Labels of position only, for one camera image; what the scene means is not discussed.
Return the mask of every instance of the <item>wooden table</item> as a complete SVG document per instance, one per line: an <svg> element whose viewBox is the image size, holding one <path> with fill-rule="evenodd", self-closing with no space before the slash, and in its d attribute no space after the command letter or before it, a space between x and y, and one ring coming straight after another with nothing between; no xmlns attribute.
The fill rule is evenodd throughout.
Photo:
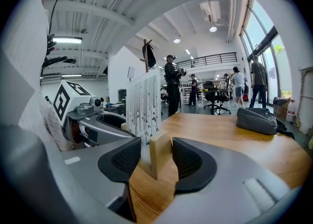
<svg viewBox="0 0 313 224"><path fill-rule="evenodd" d="M312 166L309 155L290 137L265 135L236 127L236 116L176 113L162 122L171 137L184 137L248 155L283 179L290 188L304 183ZM137 222L151 223L174 198L178 171L172 160L156 181L136 167L131 196Z"/></svg>

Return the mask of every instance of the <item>railing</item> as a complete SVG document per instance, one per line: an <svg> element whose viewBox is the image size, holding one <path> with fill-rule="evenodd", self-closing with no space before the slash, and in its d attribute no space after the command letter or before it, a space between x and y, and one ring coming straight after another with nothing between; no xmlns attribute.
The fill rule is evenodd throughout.
<svg viewBox="0 0 313 224"><path fill-rule="evenodd" d="M175 69L201 67L201 66L207 66L211 64L220 64L220 63L227 63L227 62L237 62L237 56L235 52L208 55L208 56L195 58L193 60L178 62L175 65ZM164 74L165 74L165 71L164 69L162 69L161 75L164 75Z"/></svg>

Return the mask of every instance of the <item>white t-shirt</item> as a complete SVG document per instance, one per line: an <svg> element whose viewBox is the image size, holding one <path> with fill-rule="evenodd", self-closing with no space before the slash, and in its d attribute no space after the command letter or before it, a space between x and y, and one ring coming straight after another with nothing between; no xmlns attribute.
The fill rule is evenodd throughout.
<svg viewBox="0 0 313 224"><path fill-rule="evenodd" d="M245 76L242 73L235 73L231 78L235 82L235 87L240 88L245 86Z"/></svg>

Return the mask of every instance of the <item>large window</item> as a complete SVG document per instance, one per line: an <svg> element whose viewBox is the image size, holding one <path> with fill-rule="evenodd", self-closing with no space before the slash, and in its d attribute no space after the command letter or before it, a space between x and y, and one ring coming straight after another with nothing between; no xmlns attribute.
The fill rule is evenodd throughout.
<svg viewBox="0 0 313 224"><path fill-rule="evenodd" d="M252 9L255 12L255 14L259 17L259 19L262 22L265 30L267 32L269 32L270 29L274 26L274 24L270 20L268 14L265 12L263 7L261 7L261 5L257 2L257 0L254 0Z"/></svg>
<svg viewBox="0 0 313 224"><path fill-rule="evenodd" d="M251 13L246 32L251 40L253 49L264 39L265 33L254 14Z"/></svg>
<svg viewBox="0 0 313 224"><path fill-rule="evenodd" d="M282 97L289 98L291 97L291 75L285 47L279 35L272 41L272 44L279 73L280 92Z"/></svg>
<svg viewBox="0 0 313 224"><path fill-rule="evenodd" d="M274 97L291 97L291 75L287 54L278 32L271 30L273 26L273 22L258 1L249 0L241 39L246 45L249 60L254 52L259 56L259 62L268 71L267 101L270 105ZM271 42L265 40L263 42L265 45L260 49L256 48L264 39L272 39L271 37L275 35L277 36L274 40Z"/></svg>

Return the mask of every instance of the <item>grey t-shirt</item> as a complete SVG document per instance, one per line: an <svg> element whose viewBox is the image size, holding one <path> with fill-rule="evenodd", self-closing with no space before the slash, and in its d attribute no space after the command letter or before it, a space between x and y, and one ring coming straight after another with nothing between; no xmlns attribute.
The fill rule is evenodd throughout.
<svg viewBox="0 0 313 224"><path fill-rule="evenodd" d="M267 86L268 73L262 63L253 62L251 65L251 73L255 73L255 85Z"/></svg>
<svg viewBox="0 0 313 224"><path fill-rule="evenodd" d="M240 88L245 86L245 76L243 73L235 73L233 74L233 77L231 78L232 81L235 82L235 87Z"/></svg>

